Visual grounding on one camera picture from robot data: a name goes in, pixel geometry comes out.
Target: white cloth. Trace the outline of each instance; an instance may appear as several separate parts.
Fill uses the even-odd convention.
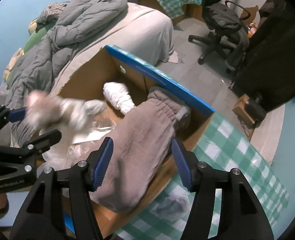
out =
[[[103,95],[116,110],[120,110],[124,115],[135,107],[126,85],[122,83],[105,83]]]

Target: blue box flap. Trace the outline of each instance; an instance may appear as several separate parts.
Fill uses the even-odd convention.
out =
[[[145,60],[142,60],[139,57],[122,50],[118,46],[106,45],[105,49],[112,57],[124,62],[129,67],[159,83],[160,86],[178,96],[191,107],[199,110],[200,113],[208,115],[215,112],[215,110],[203,100],[192,94],[189,90],[181,86],[174,79],[168,77],[162,71],[152,66]]]

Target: chair wheel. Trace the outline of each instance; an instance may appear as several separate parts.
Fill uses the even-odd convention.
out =
[[[199,63],[199,65],[203,65],[203,63],[204,63],[204,58],[199,57],[199,59],[197,60],[197,62]]]

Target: green pillow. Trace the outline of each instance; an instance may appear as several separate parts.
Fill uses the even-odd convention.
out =
[[[47,25],[45,25],[41,30],[39,30],[37,33],[34,32],[29,37],[27,43],[25,44],[23,51],[24,53],[27,53],[30,49],[33,48],[34,45],[37,45],[40,43],[42,37],[46,35],[47,31],[51,29],[55,25],[55,22],[51,22]]]

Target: striped cloth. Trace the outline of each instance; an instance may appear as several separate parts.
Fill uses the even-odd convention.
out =
[[[62,11],[68,4],[69,2],[49,4],[37,18],[37,28],[35,32],[37,33],[50,22],[56,22],[59,16],[61,15]]]

